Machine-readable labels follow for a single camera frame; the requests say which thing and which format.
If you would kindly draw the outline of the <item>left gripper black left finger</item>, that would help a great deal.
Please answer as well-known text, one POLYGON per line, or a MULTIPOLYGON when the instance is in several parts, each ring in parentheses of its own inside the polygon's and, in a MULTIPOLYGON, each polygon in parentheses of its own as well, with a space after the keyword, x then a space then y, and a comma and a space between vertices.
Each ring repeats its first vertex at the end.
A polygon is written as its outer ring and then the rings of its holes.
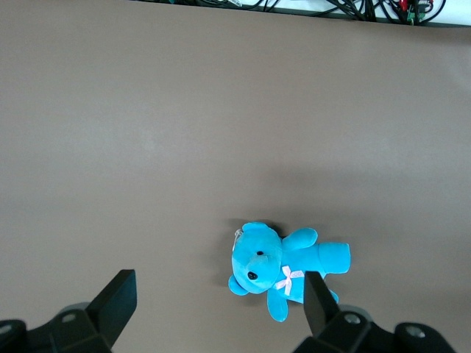
POLYGON ((111 352, 137 307, 136 272, 123 269, 91 302, 64 307, 28 329, 20 319, 1 321, 2 352, 111 352))

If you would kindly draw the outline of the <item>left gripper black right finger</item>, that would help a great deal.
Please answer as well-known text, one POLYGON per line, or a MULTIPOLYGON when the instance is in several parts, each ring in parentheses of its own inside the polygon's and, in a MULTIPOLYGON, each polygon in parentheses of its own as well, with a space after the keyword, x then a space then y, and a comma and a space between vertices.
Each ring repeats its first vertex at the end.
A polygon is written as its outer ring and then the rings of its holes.
POLYGON ((365 311, 338 306, 317 272, 305 275, 304 312, 311 335, 295 352, 452 352, 433 327, 403 322, 393 332, 367 318, 365 311))

